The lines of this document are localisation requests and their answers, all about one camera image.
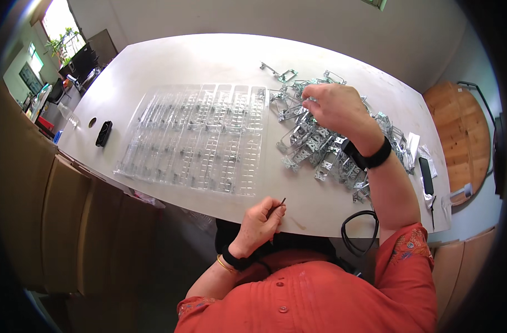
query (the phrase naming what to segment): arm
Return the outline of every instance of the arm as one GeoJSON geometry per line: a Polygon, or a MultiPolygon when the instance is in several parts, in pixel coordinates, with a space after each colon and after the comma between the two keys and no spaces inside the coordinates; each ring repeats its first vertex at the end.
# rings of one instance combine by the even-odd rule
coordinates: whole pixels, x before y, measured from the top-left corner
{"type": "MultiPolygon", "coordinates": [[[[355,88],[338,84],[309,85],[303,90],[303,106],[317,122],[350,139],[361,155],[369,157],[383,145],[377,122],[368,115],[355,88]]],[[[368,170],[370,198],[380,223],[379,243],[383,244],[402,227],[420,222],[416,193],[394,153],[380,166],[368,170]]]]}
{"type": "MultiPolygon", "coordinates": [[[[275,232],[279,232],[277,226],[281,224],[281,218],[286,210],[284,204],[278,207],[279,205],[281,201],[267,196],[246,211],[241,229],[229,245],[229,253],[232,256],[237,259],[248,258],[257,248],[270,240],[275,232]],[[272,207],[278,208],[267,218],[266,215],[272,207]]],[[[220,257],[220,261],[231,272],[215,261],[190,287],[185,298],[202,296],[223,299],[235,287],[237,271],[223,257],[220,257]]]]}

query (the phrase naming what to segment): clear water bottle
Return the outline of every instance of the clear water bottle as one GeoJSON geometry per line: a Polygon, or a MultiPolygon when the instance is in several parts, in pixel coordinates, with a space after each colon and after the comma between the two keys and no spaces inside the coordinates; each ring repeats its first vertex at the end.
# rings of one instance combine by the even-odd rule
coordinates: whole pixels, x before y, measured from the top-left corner
{"type": "Polygon", "coordinates": [[[78,118],[72,110],[64,106],[63,103],[59,102],[57,109],[59,112],[61,112],[66,120],[72,123],[72,125],[77,126],[77,124],[80,122],[80,118],[78,118]]]}

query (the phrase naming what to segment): gold bracelet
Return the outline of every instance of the gold bracelet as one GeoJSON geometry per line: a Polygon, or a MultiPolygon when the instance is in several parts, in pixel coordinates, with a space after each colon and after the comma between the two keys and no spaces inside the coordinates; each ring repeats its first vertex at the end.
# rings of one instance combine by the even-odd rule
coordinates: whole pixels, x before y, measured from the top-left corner
{"type": "Polygon", "coordinates": [[[220,265],[222,265],[222,267],[224,267],[226,270],[230,271],[231,273],[233,273],[234,270],[232,270],[231,268],[227,267],[226,265],[223,264],[223,262],[220,261],[220,257],[222,257],[222,254],[219,254],[217,255],[217,261],[220,265]]]}

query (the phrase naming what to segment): clear plastic tray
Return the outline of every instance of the clear plastic tray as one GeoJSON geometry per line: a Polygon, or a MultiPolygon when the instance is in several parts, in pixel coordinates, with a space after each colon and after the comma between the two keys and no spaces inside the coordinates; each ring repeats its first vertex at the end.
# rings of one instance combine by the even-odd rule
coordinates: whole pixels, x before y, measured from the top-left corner
{"type": "Polygon", "coordinates": [[[268,122],[267,96],[266,87],[248,85],[152,88],[131,118],[113,173],[254,196],[268,122]]]}

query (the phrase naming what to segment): green plant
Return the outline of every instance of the green plant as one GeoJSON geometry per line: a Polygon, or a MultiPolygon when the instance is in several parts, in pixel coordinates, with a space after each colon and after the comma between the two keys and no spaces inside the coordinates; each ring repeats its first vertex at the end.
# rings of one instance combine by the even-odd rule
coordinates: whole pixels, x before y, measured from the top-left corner
{"type": "Polygon", "coordinates": [[[49,40],[48,43],[44,44],[44,47],[52,52],[51,56],[59,59],[59,66],[65,66],[70,62],[70,57],[68,57],[66,53],[66,47],[69,43],[73,43],[72,40],[74,38],[79,41],[79,34],[77,30],[65,28],[64,35],[59,34],[59,39],[49,40]]]}

